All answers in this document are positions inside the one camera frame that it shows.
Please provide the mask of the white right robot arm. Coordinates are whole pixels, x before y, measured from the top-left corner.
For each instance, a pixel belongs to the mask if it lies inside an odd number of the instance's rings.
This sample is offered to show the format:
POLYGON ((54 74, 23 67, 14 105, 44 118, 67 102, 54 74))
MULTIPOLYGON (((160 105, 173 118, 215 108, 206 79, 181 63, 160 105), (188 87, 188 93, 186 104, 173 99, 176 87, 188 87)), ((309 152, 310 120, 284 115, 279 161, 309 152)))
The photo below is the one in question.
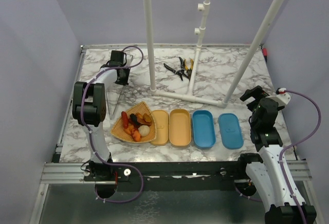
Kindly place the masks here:
POLYGON ((266 223, 314 223, 316 209, 308 205, 299 192, 289 170, 282 139, 275 128, 280 110, 291 100, 285 88, 269 95, 262 87, 248 89, 241 101, 252 112, 249 118, 250 138, 259 158, 236 165, 241 178, 250 178, 265 208, 266 223))

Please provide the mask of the white steamed bun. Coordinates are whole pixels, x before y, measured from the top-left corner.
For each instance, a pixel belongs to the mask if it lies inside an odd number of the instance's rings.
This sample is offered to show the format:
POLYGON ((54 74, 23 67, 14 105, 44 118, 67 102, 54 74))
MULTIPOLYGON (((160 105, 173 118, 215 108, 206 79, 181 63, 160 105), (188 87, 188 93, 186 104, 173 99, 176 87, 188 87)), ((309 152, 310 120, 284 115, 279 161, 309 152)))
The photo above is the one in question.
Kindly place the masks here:
POLYGON ((147 125, 142 125, 138 128, 141 137, 146 137, 150 133, 150 127, 147 125))

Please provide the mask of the brown sausage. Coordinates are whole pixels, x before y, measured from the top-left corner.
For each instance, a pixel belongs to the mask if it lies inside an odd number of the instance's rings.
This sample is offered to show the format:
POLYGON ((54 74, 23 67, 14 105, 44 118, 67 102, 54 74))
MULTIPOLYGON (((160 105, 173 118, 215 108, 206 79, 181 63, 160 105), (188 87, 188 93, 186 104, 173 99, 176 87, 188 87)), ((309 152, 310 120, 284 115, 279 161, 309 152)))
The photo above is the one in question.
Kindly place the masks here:
POLYGON ((136 113, 136 117, 137 117, 137 122, 140 124, 140 125, 146 125, 146 122, 145 120, 143 119, 143 115, 140 114, 140 113, 136 113))

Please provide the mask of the blue lunch box lid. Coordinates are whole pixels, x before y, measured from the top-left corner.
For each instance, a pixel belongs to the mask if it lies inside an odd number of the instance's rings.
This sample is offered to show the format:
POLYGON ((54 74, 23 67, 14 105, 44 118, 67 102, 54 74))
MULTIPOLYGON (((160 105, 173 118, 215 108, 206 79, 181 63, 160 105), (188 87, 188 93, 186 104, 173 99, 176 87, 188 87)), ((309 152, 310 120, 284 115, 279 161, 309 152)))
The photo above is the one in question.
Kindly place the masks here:
POLYGON ((232 113, 221 114, 218 124, 223 146, 229 150, 240 149, 244 140, 238 117, 232 113))

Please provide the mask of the red sausage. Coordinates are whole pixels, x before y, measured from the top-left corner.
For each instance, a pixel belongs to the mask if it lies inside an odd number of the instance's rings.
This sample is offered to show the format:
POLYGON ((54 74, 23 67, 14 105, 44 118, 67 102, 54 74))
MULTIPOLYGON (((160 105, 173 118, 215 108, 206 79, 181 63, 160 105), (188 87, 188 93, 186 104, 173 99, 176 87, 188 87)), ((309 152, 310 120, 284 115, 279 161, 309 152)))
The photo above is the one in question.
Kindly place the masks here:
POLYGON ((129 126, 129 118, 127 116, 127 113, 125 111, 121 112, 121 119, 122 119, 122 126, 124 129, 127 129, 129 126))

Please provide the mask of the beige lunch box base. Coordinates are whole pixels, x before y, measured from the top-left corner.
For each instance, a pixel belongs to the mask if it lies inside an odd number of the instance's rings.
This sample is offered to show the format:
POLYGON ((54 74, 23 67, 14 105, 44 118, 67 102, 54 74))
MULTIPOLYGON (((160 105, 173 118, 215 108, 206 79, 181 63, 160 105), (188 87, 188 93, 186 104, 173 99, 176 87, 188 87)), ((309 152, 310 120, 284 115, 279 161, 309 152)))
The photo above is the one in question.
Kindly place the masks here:
POLYGON ((190 144, 191 117, 186 109, 174 109, 169 117, 169 140, 173 146, 186 147, 190 144))

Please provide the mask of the black sea cucumber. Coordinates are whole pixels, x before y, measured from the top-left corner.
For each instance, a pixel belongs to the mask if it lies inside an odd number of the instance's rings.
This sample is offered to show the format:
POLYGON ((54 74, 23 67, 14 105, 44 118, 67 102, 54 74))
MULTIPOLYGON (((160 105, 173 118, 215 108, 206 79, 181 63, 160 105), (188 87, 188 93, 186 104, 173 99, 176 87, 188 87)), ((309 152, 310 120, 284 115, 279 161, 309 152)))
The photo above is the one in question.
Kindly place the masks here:
POLYGON ((135 114, 130 114, 129 122, 135 127, 139 127, 140 124, 137 122, 137 117, 135 114))

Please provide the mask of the red clamp at table corner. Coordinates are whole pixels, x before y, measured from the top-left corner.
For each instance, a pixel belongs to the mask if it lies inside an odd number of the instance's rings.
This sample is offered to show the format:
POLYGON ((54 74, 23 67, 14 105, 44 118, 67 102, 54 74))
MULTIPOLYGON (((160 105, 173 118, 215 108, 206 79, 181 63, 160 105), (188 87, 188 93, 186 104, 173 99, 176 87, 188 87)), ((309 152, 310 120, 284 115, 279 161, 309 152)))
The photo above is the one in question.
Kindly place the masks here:
POLYGON ((262 48, 262 53, 263 53, 263 57, 264 57, 265 61, 267 61, 267 49, 262 48))

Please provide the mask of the brown fried patty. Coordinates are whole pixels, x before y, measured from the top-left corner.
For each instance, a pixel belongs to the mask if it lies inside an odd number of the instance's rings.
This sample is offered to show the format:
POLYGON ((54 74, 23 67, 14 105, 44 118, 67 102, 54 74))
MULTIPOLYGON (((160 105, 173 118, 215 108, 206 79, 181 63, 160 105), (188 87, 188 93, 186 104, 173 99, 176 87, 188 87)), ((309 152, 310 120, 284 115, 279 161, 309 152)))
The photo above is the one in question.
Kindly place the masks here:
POLYGON ((148 114, 144 114, 143 115, 143 119, 148 124, 151 124, 152 123, 152 119, 151 119, 151 117, 148 114))

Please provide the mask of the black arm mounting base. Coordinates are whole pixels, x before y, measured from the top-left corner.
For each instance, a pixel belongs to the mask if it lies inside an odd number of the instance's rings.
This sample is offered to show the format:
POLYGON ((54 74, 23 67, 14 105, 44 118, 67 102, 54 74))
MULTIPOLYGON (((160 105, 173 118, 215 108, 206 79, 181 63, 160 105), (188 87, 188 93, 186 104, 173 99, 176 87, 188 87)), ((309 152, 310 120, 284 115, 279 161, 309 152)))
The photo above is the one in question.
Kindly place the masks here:
POLYGON ((255 187, 246 167, 262 162, 254 153, 241 154, 237 161, 213 162, 135 162, 95 163, 88 161, 80 169, 84 182, 94 184, 97 199, 126 203, 138 199, 143 192, 160 191, 234 191, 251 196, 255 187))

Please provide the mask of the orange fried chicken piece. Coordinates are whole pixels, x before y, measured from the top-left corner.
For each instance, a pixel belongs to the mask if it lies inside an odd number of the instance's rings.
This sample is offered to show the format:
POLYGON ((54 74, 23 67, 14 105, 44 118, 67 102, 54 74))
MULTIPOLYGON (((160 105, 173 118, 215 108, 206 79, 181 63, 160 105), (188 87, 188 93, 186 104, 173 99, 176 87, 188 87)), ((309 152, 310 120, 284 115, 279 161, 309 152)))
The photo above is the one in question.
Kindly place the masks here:
POLYGON ((135 142, 139 142, 141 140, 141 134, 139 133, 139 130, 137 129, 132 130, 131 137, 135 142))

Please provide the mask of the orange chicken wing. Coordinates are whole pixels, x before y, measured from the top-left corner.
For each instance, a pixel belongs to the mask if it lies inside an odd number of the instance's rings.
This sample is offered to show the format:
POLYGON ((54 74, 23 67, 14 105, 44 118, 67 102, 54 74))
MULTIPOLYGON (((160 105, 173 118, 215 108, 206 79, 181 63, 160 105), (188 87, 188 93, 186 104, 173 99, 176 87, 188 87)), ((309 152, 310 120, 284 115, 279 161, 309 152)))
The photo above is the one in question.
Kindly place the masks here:
POLYGON ((134 125, 131 124, 127 128, 124 129, 124 132, 130 136, 132 134, 133 130, 134 130, 134 125))

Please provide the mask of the white PVC pipe frame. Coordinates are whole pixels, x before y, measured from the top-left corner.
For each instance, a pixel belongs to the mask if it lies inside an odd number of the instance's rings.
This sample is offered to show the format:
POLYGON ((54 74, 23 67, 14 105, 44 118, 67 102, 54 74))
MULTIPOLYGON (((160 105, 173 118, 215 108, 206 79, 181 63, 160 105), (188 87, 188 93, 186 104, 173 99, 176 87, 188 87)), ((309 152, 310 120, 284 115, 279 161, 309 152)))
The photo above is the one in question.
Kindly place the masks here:
POLYGON ((183 101, 202 103, 208 105, 218 106, 220 108, 225 108, 228 105, 228 102, 237 88, 243 74, 245 73, 248 65, 250 64, 256 50, 260 46, 260 43, 264 39, 267 34, 269 28, 271 27, 274 19, 276 18, 283 2, 285 0, 273 0, 250 47, 249 50, 237 70, 235 77, 224 97, 223 100, 210 100, 205 98, 199 98, 193 95, 193 89, 195 85, 196 73, 198 68, 198 62, 201 55, 201 50, 203 47, 203 38, 206 30, 206 23, 208 14, 210 11, 211 0, 204 0, 202 3, 198 4, 197 9, 203 13, 203 17, 201 19, 200 26, 194 29, 194 33, 198 36, 198 40, 195 46, 195 54, 194 54, 194 65, 191 73, 191 80, 189 82, 189 86, 187 92, 185 94, 177 94, 173 92, 161 91, 156 87, 156 79, 155 79, 155 57, 154 57, 154 41, 153 41, 153 19, 152 19, 152 0, 143 0, 144 7, 144 16, 146 23, 146 33, 147 33, 147 50, 148 50, 148 62, 149 62, 149 73, 150 73, 150 91, 152 94, 156 96, 168 97, 183 101))

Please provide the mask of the metal food tongs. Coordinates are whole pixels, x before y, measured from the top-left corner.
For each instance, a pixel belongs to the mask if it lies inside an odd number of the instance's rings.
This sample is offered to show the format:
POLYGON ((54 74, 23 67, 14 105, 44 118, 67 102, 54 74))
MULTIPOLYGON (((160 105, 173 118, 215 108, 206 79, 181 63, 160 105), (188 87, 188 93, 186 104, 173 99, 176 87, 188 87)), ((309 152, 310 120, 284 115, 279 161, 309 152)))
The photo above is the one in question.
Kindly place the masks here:
MULTIPOLYGON (((127 57, 127 65, 131 64, 133 56, 132 55, 127 55, 127 53, 126 53, 126 57, 127 57)), ((106 63, 106 65, 110 67, 110 60, 106 63)), ((122 91, 123 91, 124 87, 127 86, 127 85, 116 84, 115 83, 116 80, 117 80, 117 71, 116 71, 116 74, 115 74, 114 83, 111 83, 109 85, 108 89, 106 90, 107 112, 108 112, 109 118, 111 120, 114 119, 115 112, 116 112, 117 105, 118 105, 118 101, 119 101, 119 98, 122 94, 122 91)))

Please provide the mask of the yellow handled pliers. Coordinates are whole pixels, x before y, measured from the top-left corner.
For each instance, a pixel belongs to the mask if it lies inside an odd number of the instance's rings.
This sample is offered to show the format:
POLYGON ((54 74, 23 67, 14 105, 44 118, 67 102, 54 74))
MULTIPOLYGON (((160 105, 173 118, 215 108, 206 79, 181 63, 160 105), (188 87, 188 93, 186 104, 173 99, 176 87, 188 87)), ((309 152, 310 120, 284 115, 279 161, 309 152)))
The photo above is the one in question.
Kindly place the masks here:
POLYGON ((193 59, 190 59, 190 67, 188 67, 187 60, 184 59, 184 64, 185 64, 185 70, 186 70, 186 74, 188 76, 188 79, 191 80, 194 61, 193 61, 193 59))

